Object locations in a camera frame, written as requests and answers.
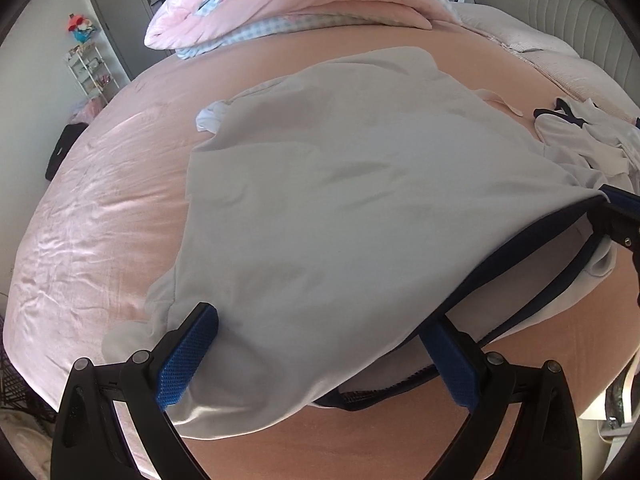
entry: fitted sheet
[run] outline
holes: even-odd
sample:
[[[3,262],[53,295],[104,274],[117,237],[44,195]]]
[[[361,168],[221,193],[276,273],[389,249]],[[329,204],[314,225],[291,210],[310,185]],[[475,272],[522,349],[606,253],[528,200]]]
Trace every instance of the fitted sheet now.
[[[439,22],[431,31],[368,25],[312,30],[190,60],[169,57],[124,88],[81,136],[20,245],[4,344],[27,382],[57,407],[74,360],[87,356],[102,364],[104,333],[123,320],[145,318],[146,292],[180,247],[191,149],[209,138],[196,130],[199,110],[316,62],[401,45],[428,50],[443,72],[468,88],[502,95],[524,112],[524,118],[511,116],[532,134],[533,109],[549,108],[562,95],[499,45]],[[638,347],[635,283],[621,254],[613,275],[579,304],[494,346],[519,364],[559,360],[580,412]],[[364,412],[305,408],[254,435],[189,445],[217,479],[421,478],[462,418],[440,381],[431,381]],[[131,434],[130,424],[124,426]],[[151,472],[140,446],[132,452]]]

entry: white furniture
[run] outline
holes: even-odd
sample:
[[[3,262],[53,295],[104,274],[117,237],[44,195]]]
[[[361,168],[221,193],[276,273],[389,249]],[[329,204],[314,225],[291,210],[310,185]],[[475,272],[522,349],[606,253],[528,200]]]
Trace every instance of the white furniture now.
[[[93,41],[87,41],[78,46],[66,64],[88,98],[100,96],[104,103],[108,104],[110,99],[105,94],[107,86],[111,84],[115,86],[113,92],[108,92],[111,97],[120,90],[120,86],[113,78],[111,70]]]

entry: mattress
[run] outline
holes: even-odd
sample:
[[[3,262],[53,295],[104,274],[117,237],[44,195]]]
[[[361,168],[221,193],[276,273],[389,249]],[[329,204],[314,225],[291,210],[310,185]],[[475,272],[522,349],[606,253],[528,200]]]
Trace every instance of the mattress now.
[[[498,44],[438,22],[432,31],[367,25],[269,36],[156,64],[81,136],[20,245],[4,344],[27,382],[57,407],[75,359],[103,364],[104,333],[123,320],[146,319],[146,292],[180,247],[191,149],[208,138],[195,127],[199,110],[317,62],[402,45],[429,51],[468,88],[503,96],[524,112],[511,116],[532,134],[533,109],[551,107],[562,95]],[[638,348],[635,282],[624,254],[613,275],[579,304],[492,347],[518,364],[559,360],[580,412]],[[463,418],[440,381],[431,381],[363,412],[309,407],[260,433],[188,444],[217,479],[421,478]],[[123,425],[133,439],[126,417]],[[140,445],[133,443],[132,452],[152,475]],[[495,459],[494,453],[485,465]]]

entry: beige cloth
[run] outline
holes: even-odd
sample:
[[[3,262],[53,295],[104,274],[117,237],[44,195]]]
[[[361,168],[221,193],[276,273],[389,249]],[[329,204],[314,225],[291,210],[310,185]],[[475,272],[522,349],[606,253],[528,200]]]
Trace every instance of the beige cloth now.
[[[187,163],[208,138],[195,127],[202,108],[320,61],[401,45],[428,50],[468,88],[503,96],[524,112],[511,116],[532,134],[534,108],[550,108],[562,94],[498,44],[440,23],[432,31],[356,26],[270,36],[156,64],[82,134],[20,245],[4,344],[22,376],[57,406],[74,360],[101,364],[104,333],[144,317],[149,286],[180,247]],[[638,346],[635,283],[632,268],[619,266],[577,306],[497,348],[521,364],[558,359],[583,410]],[[406,480],[426,474],[462,418],[433,381],[364,412],[305,408],[267,431],[190,446],[216,480]],[[131,433],[130,423],[125,430]],[[139,447],[132,452],[151,470]]]

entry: black bag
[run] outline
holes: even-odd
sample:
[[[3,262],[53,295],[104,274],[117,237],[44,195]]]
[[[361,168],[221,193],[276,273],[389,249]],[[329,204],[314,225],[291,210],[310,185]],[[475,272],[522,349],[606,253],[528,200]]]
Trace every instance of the black bag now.
[[[58,139],[56,149],[51,153],[47,172],[44,174],[47,180],[51,181],[53,177],[56,176],[60,164],[65,160],[66,154],[74,145],[74,142],[78,140],[82,132],[86,130],[87,126],[89,126],[87,123],[68,124],[65,126],[65,129],[62,130],[62,135],[60,135]]]

